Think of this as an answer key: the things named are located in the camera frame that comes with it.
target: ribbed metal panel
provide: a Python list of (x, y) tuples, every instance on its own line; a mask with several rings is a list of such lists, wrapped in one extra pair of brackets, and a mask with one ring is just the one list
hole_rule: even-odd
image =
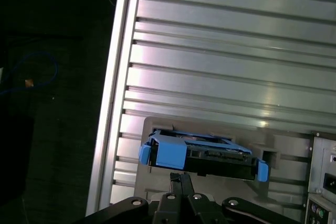
[[(121, 191), (130, 194), (134, 187), (147, 116), (336, 133), (336, 0), (130, 0), (130, 5), (105, 170), (126, 188)], [(275, 141), (290, 172), (273, 169), (277, 179), (270, 189), (289, 204), (287, 215), (293, 218), (303, 204), (298, 195), (305, 190), (308, 142), (281, 135)], [(110, 178), (104, 177), (103, 192)], [(120, 194), (113, 186), (112, 202), (120, 199), (114, 192)]]

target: blue latch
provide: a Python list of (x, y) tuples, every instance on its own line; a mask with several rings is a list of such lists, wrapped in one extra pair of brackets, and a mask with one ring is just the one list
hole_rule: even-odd
[(140, 147), (139, 150), (139, 161), (143, 165), (147, 165), (149, 161), (149, 156), (151, 154), (151, 146), (150, 143), (145, 143)]
[(266, 182), (268, 180), (268, 165), (262, 159), (258, 158), (258, 175), (257, 179), (260, 182)]

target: blue drive tray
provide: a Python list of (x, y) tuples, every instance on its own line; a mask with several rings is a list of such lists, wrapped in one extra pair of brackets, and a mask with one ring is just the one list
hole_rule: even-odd
[(141, 164), (246, 180), (268, 180), (268, 165), (229, 139), (155, 130), (139, 151)]

